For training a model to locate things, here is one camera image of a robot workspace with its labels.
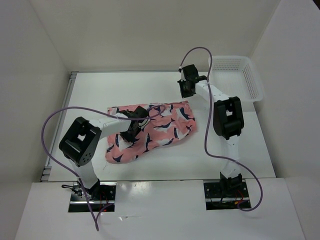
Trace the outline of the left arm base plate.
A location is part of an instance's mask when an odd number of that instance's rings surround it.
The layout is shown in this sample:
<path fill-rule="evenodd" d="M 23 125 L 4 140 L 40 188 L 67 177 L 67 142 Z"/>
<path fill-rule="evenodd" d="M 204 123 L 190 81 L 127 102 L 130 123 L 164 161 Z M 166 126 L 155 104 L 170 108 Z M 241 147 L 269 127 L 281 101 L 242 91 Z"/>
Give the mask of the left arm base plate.
<path fill-rule="evenodd" d="M 69 213 L 86 213 L 90 211 L 78 181 L 74 182 L 73 185 L 63 184 L 61 187 L 71 190 Z M 101 182 L 98 193 L 95 193 L 94 196 L 87 194 L 94 213 L 115 211 L 116 188 L 117 184 L 115 182 Z"/>

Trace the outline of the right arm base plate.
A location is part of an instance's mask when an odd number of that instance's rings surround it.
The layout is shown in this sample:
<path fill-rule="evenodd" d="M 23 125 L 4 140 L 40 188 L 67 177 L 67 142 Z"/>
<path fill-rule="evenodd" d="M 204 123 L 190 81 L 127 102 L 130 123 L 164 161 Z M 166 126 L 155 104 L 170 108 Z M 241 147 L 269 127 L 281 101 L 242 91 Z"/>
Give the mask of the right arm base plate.
<path fill-rule="evenodd" d="M 204 181 L 204 197 L 207 211 L 233 210 L 238 208 L 250 209 L 250 197 L 245 181 L 240 186 L 229 191 L 223 190 L 218 180 Z"/>

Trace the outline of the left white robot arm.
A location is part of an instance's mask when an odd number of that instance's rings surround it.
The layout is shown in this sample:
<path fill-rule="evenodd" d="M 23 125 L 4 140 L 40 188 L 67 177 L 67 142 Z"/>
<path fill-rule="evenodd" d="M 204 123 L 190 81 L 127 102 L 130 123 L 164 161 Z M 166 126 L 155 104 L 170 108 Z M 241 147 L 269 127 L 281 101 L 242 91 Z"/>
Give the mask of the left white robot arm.
<path fill-rule="evenodd" d="M 130 147 L 138 141 L 137 135 L 149 123 L 149 112 L 142 106 L 133 111 L 117 110 L 115 117 L 104 117 L 87 120 L 77 117 L 59 143 L 59 149 L 69 159 L 72 168 L 83 183 L 82 194 L 94 200 L 102 193 L 100 180 L 95 174 L 91 162 L 98 142 L 115 134 L 113 143 L 108 149 L 114 150 L 123 141 Z"/>

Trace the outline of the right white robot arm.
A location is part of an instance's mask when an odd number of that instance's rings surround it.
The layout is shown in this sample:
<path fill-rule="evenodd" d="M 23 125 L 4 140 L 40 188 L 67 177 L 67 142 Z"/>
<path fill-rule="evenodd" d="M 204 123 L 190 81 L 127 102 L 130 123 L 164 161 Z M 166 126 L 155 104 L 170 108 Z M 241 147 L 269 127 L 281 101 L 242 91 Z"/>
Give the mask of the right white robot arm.
<path fill-rule="evenodd" d="M 195 65 L 179 67 L 181 79 L 178 81 L 183 98 L 199 95 L 212 103 L 213 110 L 209 116 L 213 130 L 220 138 L 223 157 L 228 160 L 220 171 L 219 191 L 225 197 L 230 197 L 241 186 L 242 174 L 237 165 L 239 160 L 239 141 L 244 118 L 239 97 L 230 97 L 208 82 L 204 75 L 200 76 Z"/>

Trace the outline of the pink shark print shorts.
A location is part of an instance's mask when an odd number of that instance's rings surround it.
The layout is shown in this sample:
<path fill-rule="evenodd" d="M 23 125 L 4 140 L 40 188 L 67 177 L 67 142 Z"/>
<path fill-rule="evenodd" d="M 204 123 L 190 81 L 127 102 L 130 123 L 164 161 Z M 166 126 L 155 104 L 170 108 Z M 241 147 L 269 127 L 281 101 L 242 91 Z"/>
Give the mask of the pink shark print shorts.
<path fill-rule="evenodd" d="M 177 144 L 197 131 L 195 115 L 189 102 L 144 103 L 140 106 L 149 110 L 148 124 L 132 142 L 126 141 L 120 133 L 106 138 L 105 160 L 111 164 L 127 164 L 155 148 Z"/>

